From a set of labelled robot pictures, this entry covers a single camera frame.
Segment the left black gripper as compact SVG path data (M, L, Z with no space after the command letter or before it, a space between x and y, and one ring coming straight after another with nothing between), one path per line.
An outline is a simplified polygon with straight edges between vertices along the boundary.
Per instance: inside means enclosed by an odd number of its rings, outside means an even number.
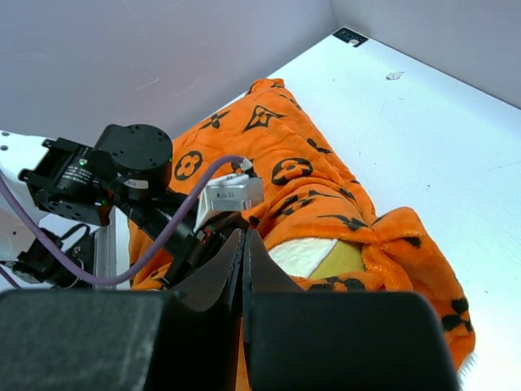
M117 199L117 208L129 220L129 264L150 248L181 207L186 195L167 191L158 199ZM197 204L189 207L151 260L129 280L132 285L176 285L213 258L236 229L248 223L239 212L219 212L201 228L195 227Z

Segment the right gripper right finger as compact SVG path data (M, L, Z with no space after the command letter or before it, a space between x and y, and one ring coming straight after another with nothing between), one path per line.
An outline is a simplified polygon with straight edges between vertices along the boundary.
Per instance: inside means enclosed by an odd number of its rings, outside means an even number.
M243 253L243 346L255 390L456 390L438 318L414 292L300 288L256 231Z

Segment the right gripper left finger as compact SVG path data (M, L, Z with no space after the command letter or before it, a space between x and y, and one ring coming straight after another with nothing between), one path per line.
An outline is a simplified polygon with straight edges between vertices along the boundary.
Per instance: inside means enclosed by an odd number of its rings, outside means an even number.
M4 390L232 390L244 233L161 292L1 295Z

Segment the cream contoured pillow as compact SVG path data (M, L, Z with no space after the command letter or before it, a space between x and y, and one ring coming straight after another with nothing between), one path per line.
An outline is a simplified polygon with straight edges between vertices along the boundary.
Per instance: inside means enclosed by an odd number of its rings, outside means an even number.
M365 270L361 245L340 239L291 239L271 248L269 256L288 275L305 279Z

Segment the orange patterned pillowcase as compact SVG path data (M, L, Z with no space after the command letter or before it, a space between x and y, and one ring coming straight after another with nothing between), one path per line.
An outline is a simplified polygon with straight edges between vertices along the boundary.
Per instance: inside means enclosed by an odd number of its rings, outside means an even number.
M183 189L227 174L264 183L265 200L240 211L244 233L259 233L269 253L291 239L340 239L361 245L365 270L324 279L292 277L306 291L414 292L434 310L458 369L475 347L469 304L452 267L409 208L375 212L362 185L335 154L310 117L279 79L256 81L246 95L173 141L174 155L200 152L204 162ZM236 384L249 384L243 346L243 255L238 276L239 343Z

